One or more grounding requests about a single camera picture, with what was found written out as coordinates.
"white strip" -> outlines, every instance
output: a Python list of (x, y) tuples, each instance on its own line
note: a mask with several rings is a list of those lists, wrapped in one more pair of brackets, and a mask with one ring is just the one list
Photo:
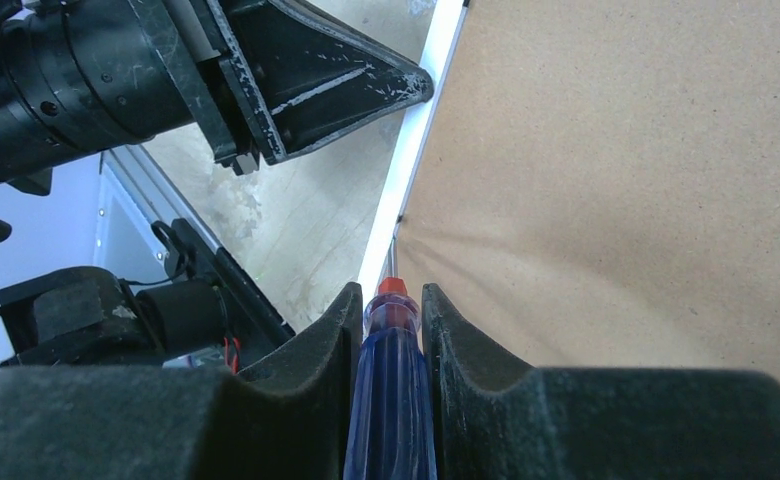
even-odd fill
[(399, 130), (396, 149), (393, 151), (390, 170), (384, 182), (381, 199), (378, 201), (378, 210), (375, 213), (361, 271), (358, 274), (358, 283), (361, 284), (364, 296), (367, 298), (378, 289), (387, 252), (396, 234), (396, 220), (404, 211), (410, 195), (425, 140), (437, 111), (437, 102), (443, 92), (446, 73), (449, 71), (449, 64), (455, 53), (455, 46), (466, 16), (467, 8), (463, 4), (463, 0), (438, 0), (434, 8), (420, 60), (420, 67), (424, 68), (434, 80), (434, 97), (425, 104), (409, 108)]

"concrete floor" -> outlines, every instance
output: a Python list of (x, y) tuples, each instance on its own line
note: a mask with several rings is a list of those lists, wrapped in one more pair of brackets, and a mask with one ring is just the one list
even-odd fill
[[(419, 61), (435, 0), (317, 0)], [(301, 330), (356, 279), (402, 112), (311, 155), (236, 177), (190, 125), (145, 147), (281, 314)]]
[(399, 270), (533, 365), (780, 381), (780, 1), (473, 0)]

